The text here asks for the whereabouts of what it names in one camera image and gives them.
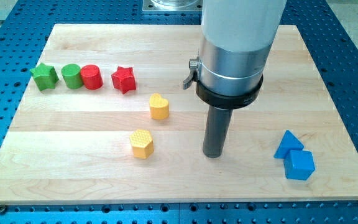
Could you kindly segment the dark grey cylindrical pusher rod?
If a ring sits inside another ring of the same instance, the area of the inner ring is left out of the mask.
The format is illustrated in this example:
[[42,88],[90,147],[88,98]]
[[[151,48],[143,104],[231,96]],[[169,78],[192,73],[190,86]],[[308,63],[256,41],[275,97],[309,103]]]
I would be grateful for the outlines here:
[[205,156],[217,158],[222,154],[231,116],[232,110],[209,107],[203,140]]

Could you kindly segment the black clamp ring with lever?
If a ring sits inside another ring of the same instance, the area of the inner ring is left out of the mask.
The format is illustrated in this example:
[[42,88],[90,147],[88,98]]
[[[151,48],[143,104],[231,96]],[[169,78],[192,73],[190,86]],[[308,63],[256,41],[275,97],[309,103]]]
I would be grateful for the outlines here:
[[190,59],[190,74],[183,81],[183,89],[188,89],[191,84],[195,82],[196,94],[203,102],[222,110],[235,110],[246,107],[257,99],[264,80],[263,73],[260,74],[256,84],[251,85],[252,88],[250,90],[247,90],[241,95],[229,96],[220,94],[216,90],[213,91],[201,82],[198,73],[201,70],[200,66],[201,60],[199,58]]

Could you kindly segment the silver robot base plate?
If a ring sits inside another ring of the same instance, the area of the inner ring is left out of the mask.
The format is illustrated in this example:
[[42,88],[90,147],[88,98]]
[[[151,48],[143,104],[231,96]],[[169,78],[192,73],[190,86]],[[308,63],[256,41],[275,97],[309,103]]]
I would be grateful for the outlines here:
[[142,10],[159,11],[200,11],[203,0],[143,0]]

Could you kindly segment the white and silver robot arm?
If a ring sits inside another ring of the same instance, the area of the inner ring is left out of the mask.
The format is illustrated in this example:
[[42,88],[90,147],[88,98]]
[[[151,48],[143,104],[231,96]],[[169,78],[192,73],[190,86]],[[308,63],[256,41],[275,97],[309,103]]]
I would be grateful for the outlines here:
[[183,88],[209,104],[203,154],[222,154],[233,110],[256,100],[286,0],[205,0],[198,56]]

